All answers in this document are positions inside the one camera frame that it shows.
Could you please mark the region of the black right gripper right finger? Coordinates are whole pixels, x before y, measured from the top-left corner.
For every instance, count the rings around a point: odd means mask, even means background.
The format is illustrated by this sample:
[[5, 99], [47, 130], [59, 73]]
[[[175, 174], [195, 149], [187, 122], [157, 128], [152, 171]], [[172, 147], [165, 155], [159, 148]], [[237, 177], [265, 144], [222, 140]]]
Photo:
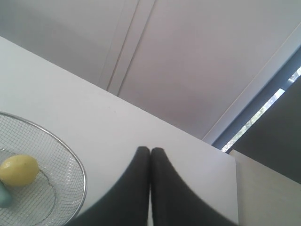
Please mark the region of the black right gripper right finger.
[[164, 149], [153, 148], [151, 206], [155, 226], [234, 226], [199, 198], [174, 169]]

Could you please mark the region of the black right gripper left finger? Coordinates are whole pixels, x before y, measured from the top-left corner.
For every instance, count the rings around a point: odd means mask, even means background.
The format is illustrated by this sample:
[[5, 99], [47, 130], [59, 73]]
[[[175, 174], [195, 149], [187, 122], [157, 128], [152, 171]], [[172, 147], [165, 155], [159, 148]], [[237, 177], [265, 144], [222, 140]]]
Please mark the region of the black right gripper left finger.
[[137, 148], [114, 186], [71, 226], [146, 226], [149, 211], [151, 153]]

